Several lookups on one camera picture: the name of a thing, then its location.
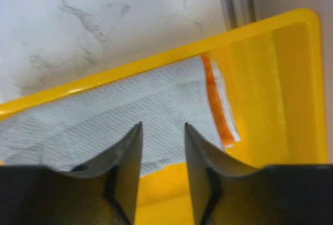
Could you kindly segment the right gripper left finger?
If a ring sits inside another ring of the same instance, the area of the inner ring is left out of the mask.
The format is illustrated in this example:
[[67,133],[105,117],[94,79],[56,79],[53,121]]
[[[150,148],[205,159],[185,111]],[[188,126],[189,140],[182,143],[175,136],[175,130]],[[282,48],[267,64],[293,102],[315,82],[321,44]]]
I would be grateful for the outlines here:
[[113,146],[67,172],[62,224],[133,224],[142,147],[139,122]]

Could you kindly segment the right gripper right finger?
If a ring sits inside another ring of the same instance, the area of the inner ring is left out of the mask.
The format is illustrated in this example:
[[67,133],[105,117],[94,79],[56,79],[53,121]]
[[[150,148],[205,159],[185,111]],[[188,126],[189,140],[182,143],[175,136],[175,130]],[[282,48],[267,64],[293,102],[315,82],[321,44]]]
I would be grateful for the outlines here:
[[222,180],[258,171],[218,149],[190,123],[184,127],[186,163],[195,224],[208,224],[223,197]]

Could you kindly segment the cream orange-dotted towel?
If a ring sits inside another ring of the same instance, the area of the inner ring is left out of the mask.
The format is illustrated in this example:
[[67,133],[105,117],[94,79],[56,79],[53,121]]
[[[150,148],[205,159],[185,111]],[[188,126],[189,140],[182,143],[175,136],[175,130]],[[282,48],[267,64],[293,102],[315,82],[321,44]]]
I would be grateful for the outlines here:
[[201,55],[206,78],[206,92],[216,126],[224,149],[233,147],[241,141],[233,110],[228,99],[223,73],[217,62],[207,55]]

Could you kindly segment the grey towel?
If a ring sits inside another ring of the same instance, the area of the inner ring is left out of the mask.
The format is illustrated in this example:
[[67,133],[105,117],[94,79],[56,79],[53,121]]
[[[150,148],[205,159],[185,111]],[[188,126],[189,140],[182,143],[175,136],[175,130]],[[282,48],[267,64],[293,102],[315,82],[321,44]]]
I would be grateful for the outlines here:
[[71,170],[143,124],[142,176],[185,161],[184,124],[222,148],[200,57],[106,84],[1,121],[1,160]]

